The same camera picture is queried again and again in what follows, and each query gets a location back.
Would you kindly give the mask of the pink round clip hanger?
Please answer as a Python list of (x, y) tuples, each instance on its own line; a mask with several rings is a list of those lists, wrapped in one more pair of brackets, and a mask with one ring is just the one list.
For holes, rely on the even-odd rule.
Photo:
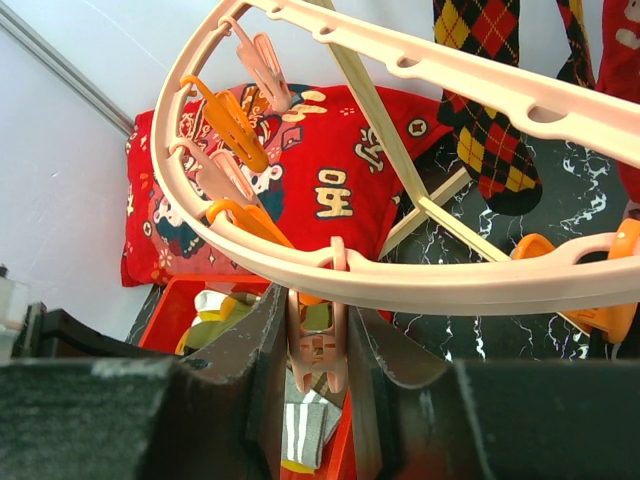
[[(188, 90), (181, 79), (200, 71), (224, 37), (221, 19), (241, 17), (246, 1), (219, 3), (185, 45), (156, 105), (151, 153), (157, 180), (191, 228), (223, 254), (277, 284), (372, 309), (442, 315), (515, 315), (634, 304), (639, 299), (637, 253), (597, 263), (579, 257), (614, 242), (611, 233), (571, 240), (548, 255), (527, 260), (453, 265), (372, 262), (351, 250), (348, 270), (329, 270), (329, 249), (300, 252), (260, 239), (226, 218), (202, 217), (211, 204), (186, 178), (178, 124)], [(304, 1), (262, 1), (273, 20), (309, 31), (383, 63), (400, 78), (439, 85), (507, 115), (523, 132), (565, 139), (630, 166), (639, 163), (636, 104), (549, 77), (444, 47)]]

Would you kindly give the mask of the orange clothes clip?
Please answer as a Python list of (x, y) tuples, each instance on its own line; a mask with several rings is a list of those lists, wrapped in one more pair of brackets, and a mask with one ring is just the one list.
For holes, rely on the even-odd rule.
[[(517, 243), (511, 258), (513, 260), (535, 258), (554, 250), (554, 245), (547, 238), (538, 233), (531, 233)], [(637, 254), (639, 254), (639, 221), (626, 218), (620, 224), (605, 259), (614, 260)], [(563, 315), (586, 333), (597, 329), (609, 343), (620, 343), (629, 333), (637, 310), (637, 304), (633, 303), (566, 311)]]

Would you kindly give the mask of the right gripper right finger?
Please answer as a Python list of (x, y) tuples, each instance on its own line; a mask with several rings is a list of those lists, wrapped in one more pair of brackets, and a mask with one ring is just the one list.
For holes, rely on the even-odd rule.
[(361, 479), (635, 479), (632, 360), (445, 362), (371, 309), (348, 311)]

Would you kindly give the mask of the grey white striped sock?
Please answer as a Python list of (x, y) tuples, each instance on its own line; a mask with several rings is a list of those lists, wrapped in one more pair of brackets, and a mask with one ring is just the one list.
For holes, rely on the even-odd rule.
[(324, 447), (339, 425), (342, 410), (313, 389), (300, 392), (293, 373), (285, 372), (282, 465), (312, 473), (321, 467)]

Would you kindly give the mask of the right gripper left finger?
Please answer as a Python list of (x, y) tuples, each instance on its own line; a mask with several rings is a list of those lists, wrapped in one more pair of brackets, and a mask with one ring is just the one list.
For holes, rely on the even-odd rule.
[(1, 369), (5, 479), (275, 479), (287, 290), (184, 358), (15, 360)]

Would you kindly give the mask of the pink clothes clip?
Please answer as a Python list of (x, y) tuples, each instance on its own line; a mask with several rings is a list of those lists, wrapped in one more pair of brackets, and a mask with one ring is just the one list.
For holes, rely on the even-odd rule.
[(287, 339), (297, 389), (308, 393), (312, 375), (325, 373), (329, 390), (343, 390), (347, 375), (347, 307), (321, 300), (305, 305), (290, 289), (287, 304)]

